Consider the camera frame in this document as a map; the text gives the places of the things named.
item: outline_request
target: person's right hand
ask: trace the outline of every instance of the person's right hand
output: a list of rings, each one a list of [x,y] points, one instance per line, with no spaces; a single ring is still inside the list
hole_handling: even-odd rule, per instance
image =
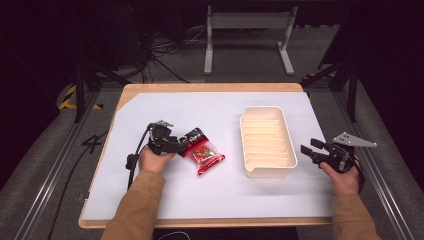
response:
[[[163,170],[165,170],[166,164],[174,156],[175,153],[156,155],[148,146],[145,146],[140,153],[140,157],[138,159],[138,166],[140,170],[149,170],[162,174]]]
[[[359,193],[359,175],[355,167],[340,174],[325,162],[320,164],[321,169],[330,177],[333,182],[333,192],[336,196],[357,195]]]

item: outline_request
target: chip bag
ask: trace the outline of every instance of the chip bag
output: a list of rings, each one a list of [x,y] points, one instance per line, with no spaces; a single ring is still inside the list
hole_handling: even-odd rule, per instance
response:
[[[197,166],[197,175],[201,175],[215,164],[225,159],[225,155],[218,152],[206,135],[199,128],[191,130],[179,139],[187,142],[188,148],[179,152],[182,157],[189,158]]]

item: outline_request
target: tabletop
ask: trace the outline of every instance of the tabletop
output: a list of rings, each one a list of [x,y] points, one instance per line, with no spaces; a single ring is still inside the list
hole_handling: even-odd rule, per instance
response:
[[[247,105],[271,104],[285,111],[298,166],[282,179],[249,178],[242,167],[237,122]],[[198,105],[204,108],[189,111]],[[167,187],[157,228],[331,223],[331,183],[307,156],[299,153],[300,144],[308,144],[310,137],[323,139],[309,99],[299,84],[131,84],[125,87],[118,103],[90,197],[81,212],[81,227],[104,228],[113,217],[125,194],[129,174],[123,162],[116,159],[133,150],[134,141],[140,137],[134,129],[151,121],[144,118],[158,118],[162,111],[168,112],[164,120],[175,124],[173,134],[182,135],[187,129],[200,127],[226,159],[204,176],[197,176],[192,163],[183,158],[171,161],[164,173]]]

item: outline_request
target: plastic container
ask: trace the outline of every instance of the plastic container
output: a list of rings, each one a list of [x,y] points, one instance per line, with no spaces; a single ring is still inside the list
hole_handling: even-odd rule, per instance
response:
[[[282,178],[296,167],[297,158],[279,107],[247,107],[240,118],[246,175]]]

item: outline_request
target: tan sleeve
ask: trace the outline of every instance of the tan sleeve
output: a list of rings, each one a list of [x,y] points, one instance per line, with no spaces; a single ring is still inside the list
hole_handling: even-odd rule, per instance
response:
[[[359,195],[336,196],[333,203],[334,240],[380,239]]]
[[[101,239],[150,240],[164,186],[165,179],[159,174],[140,171]]]

